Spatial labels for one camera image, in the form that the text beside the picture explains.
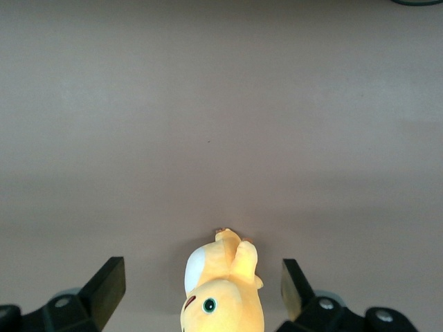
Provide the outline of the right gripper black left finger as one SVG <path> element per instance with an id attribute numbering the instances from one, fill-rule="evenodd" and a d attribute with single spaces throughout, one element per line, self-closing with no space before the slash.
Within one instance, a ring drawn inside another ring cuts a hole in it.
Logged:
<path id="1" fill-rule="evenodd" d="M 102 331 L 125 294 L 125 260 L 111 257 L 77 292 L 64 293 L 23 314 L 1 305 L 2 331 Z"/>

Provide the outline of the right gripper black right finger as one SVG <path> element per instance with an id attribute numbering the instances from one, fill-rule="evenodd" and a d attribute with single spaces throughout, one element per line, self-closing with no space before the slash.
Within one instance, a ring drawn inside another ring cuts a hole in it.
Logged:
<path id="1" fill-rule="evenodd" d="M 404 314 L 392 308 L 371 307 L 360 316 L 334 294 L 315 294 L 295 259 L 282 260 L 280 290 L 289 319 L 279 331 L 415 330 Z"/>

